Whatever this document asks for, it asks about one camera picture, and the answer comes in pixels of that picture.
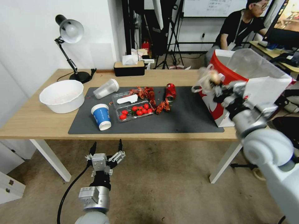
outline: blue paper cup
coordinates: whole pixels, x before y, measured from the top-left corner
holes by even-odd
[[[111,127],[109,107],[106,104],[97,104],[91,109],[91,114],[97,122],[100,131],[104,131]]]

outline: wooden table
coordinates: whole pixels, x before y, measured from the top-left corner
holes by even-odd
[[[210,180],[216,182],[224,169],[241,149],[237,141],[234,127],[224,128],[222,133],[156,133],[156,134],[68,134],[69,128],[78,110],[67,114],[56,114],[39,101],[41,91],[56,80],[71,72],[70,69],[58,69],[22,108],[0,129],[0,138],[30,139],[41,154],[55,168],[65,181],[71,178],[70,173],[57,158],[44,139],[123,139],[123,140],[204,140],[234,141],[223,156]],[[84,84],[84,95],[89,87],[101,86],[110,78],[114,78],[119,86],[192,86],[198,78],[197,70],[146,70],[144,76],[115,77],[113,71],[95,73],[93,79]]]
[[[271,60],[273,58],[276,58],[277,56],[279,56],[282,53],[285,53],[284,50],[281,49],[273,49],[273,50],[267,50],[265,47],[261,46],[258,44],[258,41],[250,41],[249,42],[252,49],[254,51],[256,51],[257,53],[259,53],[262,56],[265,56],[266,59]],[[299,68],[298,67],[294,67],[291,65],[288,65],[286,63],[278,63],[283,69],[287,69],[290,74],[292,75],[292,73],[294,73],[293,76],[295,76],[294,78],[297,78],[297,75],[299,74]]]

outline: red can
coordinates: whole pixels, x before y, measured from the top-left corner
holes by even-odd
[[[169,102],[174,101],[174,99],[177,96],[177,92],[175,91],[175,86],[172,83],[168,83],[166,85],[166,93],[165,93],[165,98],[168,99]]]

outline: tissue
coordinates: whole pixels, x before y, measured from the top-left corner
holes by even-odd
[[[123,65],[133,65],[138,63],[138,55],[125,55],[122,57]]]

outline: white bowl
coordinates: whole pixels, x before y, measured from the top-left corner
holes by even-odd
[[[56,82],[40,93],[40,101],[55,113],[65,114],[84,103],[83,88],[83,84],[76,80]]]

